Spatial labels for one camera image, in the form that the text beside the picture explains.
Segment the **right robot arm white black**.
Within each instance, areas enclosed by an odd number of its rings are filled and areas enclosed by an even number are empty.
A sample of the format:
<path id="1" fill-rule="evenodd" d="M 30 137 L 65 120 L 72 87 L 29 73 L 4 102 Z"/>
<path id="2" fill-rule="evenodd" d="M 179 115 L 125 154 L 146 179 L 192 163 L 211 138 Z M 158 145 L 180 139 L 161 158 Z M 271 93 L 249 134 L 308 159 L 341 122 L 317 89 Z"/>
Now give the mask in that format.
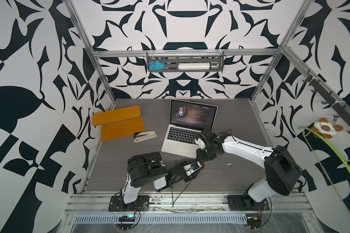
<path id="1" fill-rule="evenodd" d="M 236 138 L 228 132 L 203 130 L 195 141 L 196 159 L 203 164 L 219 154 L 232 154 L 249 160 L 265 170 L 265 177 L 253 183 L 243 194 L 243 203 L 253 205 L 273 195 L 288 196 L 302 176 L 302 169 L 282 146 L 264 147 Z"/>

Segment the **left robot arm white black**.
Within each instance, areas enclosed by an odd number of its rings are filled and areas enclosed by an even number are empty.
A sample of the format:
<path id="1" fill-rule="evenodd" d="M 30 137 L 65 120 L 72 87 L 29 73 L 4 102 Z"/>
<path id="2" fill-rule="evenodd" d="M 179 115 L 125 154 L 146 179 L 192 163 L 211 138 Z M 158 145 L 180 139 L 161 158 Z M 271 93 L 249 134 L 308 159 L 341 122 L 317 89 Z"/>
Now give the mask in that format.
<path id="1" fill-rule="evenodd" d="M 204 162 L 193 159 L 168 170 L 159 152 L 133 156 L 127 161 L 127 180 L 120 196 L 124 204 L 134 203 L 141 188 L 148 183 L 152 183 L 157 192 L 172 189 L 180 181 L 187 183 L 195 179 L 204 166 Z"/>

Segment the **silver laptop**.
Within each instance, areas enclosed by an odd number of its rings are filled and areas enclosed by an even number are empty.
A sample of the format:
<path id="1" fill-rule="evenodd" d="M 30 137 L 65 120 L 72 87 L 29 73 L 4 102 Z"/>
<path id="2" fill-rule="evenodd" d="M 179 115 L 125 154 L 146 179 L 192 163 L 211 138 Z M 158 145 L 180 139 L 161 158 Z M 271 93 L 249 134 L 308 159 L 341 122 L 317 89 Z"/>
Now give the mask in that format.
<path id="1" fill-rule="evenodd" d="M 162 152 L 196 158 L 198 135 L 214 126 L 218 107 L 185 100 L 170 100 L 169 126 Z"/>

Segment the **beige black stapler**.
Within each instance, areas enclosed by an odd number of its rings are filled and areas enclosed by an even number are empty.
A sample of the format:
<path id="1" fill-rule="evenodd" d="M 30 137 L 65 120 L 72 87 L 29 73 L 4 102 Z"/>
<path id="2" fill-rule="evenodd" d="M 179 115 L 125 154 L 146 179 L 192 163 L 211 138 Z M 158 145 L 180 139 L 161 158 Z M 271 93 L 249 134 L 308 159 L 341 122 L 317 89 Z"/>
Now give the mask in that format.
<path id="1" fill-rule="evenodd" d="M 157 137 L 157 133 L 155 131 L 145 131 L 145 132 L 138 132 L 134 134 L 134 143 L 143 142 L 149 139 L 153 139 Z"/>

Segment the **orange lower board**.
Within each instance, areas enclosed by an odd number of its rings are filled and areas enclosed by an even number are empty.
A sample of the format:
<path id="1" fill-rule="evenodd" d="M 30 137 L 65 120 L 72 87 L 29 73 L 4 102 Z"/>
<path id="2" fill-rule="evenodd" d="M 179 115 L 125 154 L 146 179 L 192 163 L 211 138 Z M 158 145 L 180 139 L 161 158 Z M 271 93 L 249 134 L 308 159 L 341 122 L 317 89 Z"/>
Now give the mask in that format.
<path id="1" fill-rule="evenodd" d="M 101 141 L 106 142 L 129 137 L 144 131 L 145 126 L 142 117 L 111 123 L 102 126 Z"/>

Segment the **orange board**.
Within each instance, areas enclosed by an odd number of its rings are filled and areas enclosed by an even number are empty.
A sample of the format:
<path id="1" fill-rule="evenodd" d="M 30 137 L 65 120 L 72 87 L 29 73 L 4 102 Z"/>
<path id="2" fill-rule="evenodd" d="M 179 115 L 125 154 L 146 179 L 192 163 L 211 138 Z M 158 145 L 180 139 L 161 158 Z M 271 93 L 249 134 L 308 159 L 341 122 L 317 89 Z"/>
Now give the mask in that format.
<path id="1" fill-rule="evenodd" d="M 92 125 L 100 126 L 129 119 L 139 118 L 141 116 L 140 107 L 138 105 L 101 112 L 93 115 Z"/>
<path id="2" fill-rule="evenodd" d="M 142 117 L 111 123 L 102 126 L 101 141 L 106 142 L 129 137 L 144 131 L 145 126 Z"/>

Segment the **left controller board green LED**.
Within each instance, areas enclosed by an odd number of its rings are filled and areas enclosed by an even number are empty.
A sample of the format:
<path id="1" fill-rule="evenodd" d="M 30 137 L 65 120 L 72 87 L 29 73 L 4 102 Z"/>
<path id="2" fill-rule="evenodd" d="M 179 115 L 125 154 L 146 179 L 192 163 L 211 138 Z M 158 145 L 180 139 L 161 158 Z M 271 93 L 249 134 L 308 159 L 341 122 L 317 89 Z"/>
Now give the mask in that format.
<path id="1" fill-rule="evenodd" d="M 119 223 L 135 222 L 135 221 L 136 221 L 136 216 L 134 214 L 122 215 L 118 218 Z"/>

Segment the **orange upper board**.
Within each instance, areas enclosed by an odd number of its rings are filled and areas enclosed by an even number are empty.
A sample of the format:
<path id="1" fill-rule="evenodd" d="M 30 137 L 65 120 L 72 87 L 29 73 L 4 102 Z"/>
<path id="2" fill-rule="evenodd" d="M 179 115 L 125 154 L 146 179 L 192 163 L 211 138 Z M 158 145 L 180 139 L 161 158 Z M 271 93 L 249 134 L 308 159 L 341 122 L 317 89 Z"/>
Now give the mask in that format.
<path id="1" fill-rule="evenodd" d="M 140 107 L 138 105 L 101 112 L 93 115 L 92 125 L 100 126 L 129 119 L 139 118 L 141 116 Z"/>

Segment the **right round black controller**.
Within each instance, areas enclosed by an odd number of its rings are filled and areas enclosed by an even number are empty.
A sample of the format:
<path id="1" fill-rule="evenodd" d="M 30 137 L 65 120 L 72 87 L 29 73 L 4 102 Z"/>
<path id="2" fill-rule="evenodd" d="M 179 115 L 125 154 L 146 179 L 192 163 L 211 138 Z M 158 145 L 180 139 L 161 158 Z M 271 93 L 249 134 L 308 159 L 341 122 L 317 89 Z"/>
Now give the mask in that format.
<path id="1" fill-rule="evenodd" d="M 262 220 L 258 217 L 247 217 L 247 225 L 249 229 L 258 229 L 262 224 Z"/>

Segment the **white roll on shelf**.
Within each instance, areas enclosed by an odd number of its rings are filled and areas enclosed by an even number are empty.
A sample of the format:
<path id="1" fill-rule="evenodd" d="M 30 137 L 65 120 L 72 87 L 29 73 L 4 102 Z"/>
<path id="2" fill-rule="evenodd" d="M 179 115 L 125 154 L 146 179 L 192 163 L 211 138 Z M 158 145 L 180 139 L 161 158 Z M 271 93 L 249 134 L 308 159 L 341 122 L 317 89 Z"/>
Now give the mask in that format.
<path id="1" fill-rule="evenodd" d="M 179 63 L 179 70 L 209 70 L 211 68 L 210 63 Z"/>

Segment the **teal scrubber ball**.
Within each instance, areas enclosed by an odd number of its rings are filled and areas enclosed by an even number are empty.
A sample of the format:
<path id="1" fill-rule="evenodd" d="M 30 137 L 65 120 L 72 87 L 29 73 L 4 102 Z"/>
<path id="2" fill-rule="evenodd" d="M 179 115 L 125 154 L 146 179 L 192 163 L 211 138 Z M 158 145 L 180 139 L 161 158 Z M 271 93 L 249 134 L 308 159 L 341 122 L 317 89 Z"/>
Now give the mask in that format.
<path id="1" fill-rule="evenodd" d="M 165 64 L 160 61 L 150 62 L 148 64 L 148 69 L 150 71 L 159 72 L 161 70 L 165 70 Z"/>

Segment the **brown white plush toy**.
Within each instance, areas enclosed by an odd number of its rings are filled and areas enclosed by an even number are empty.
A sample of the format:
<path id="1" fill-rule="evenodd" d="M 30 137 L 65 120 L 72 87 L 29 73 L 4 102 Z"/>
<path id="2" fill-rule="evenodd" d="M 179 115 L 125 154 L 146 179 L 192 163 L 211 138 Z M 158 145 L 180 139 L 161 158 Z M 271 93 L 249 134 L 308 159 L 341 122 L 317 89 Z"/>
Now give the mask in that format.
<path id="1" fill-rule="evenodd" d="M 319 134 L 323 138 L 331 139 L 338 132 L 344 130 L 344 127 L 341 125 L 333 124 L 329 122 L 326 118 L 322 117 L 311 127 L 311 130 Z"/>

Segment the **green hoop tube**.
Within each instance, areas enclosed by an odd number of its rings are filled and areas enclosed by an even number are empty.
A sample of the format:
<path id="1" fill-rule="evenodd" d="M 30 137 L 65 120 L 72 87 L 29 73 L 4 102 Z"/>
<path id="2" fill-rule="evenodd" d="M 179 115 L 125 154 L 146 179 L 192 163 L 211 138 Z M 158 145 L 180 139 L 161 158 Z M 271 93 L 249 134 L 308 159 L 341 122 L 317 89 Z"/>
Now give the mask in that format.
<path id="1" fill-rule="evenodd" d="M 326 176 L 326 180 L 330 183 L 331 187 L 336 192 L 338 198 L 340 199 L 341 203 L 346 208 L 346 210 L 347 210 L 347 212 L 348 212 L 348 214 L 350 216 L 349 208 L 347 207 L 347 205 L 343 201 L 343 198 L 341 197 L 339 191 L 335 187 L 335 184 L 331 180 L 331 178 L 329 176 L 329 173 L 326 171 L 325 167 L 323 166 L 321 160 L 319 159 L 318 155 L 316 154 L 314 148 L 311 146 L 311 144 L 310 144 L 309 140 L 307 139 L 307 137 L 309 136 L 309 134 L 313 134 L 313 135 L 317 136 L 323 143 L 325 143 L 328 146 L 328 148 L 337 156 L 337 158 L 340 160 L 341 164 L 347 170 L 348 175 L 350 176 L 350 166 L 349 166 L 348 162 L 344 159 L 344 157 L 341 155 L 341 153 L 325 137 L 320 135 L 320 133 L 317 133 L 314 130 L 312 130 L 312 129 L 308 128 L 308 127 L 303 127 L 303 126 L 299 127 L 298 129 L 302 129 L 302 136 L 303 136 L 303 138 L 305 140 L 305 143 L 309 147 L 310 151 L 314 154 L 314 156 L 317 159 L 320 167 L 322 168 L 322 171 L 324 172 L 324 175 Z"/>

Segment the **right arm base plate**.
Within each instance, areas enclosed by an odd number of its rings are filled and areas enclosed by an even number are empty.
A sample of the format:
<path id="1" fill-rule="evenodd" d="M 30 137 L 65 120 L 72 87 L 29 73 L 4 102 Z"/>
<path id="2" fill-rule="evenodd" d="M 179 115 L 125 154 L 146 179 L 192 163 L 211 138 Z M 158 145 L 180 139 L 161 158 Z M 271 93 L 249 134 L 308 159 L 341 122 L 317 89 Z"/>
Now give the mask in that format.
<path id="1" fill-rule="evenodd" d="M 244 195 L 227 195 L 227 203 L 230 211 L 270 210 L 266 199 L 258 203 L 250 196 Z"/>

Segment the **black hook rail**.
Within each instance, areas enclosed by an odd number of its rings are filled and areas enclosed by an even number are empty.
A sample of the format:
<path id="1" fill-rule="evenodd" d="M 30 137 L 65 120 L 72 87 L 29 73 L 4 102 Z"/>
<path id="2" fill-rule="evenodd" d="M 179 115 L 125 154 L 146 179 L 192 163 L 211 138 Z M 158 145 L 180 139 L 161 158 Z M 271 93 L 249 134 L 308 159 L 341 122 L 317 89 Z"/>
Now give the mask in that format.
<path id="1" fill-rule="evenodd" d="M 322 97 L 321 102 L 325 107 L 332 108 L 336 113 L 337 118 L 342 118 L 345 123 L 350 127 L 350 105 L 342 99 L 336 92 L 330 88 L 321 77 L 316 76 L 308 69 L 306 72 L 307 77 L 303 80 L 304 83 L 308 83 L 313 89 L 311 92 L 313 96 L 317 93 Z"/>

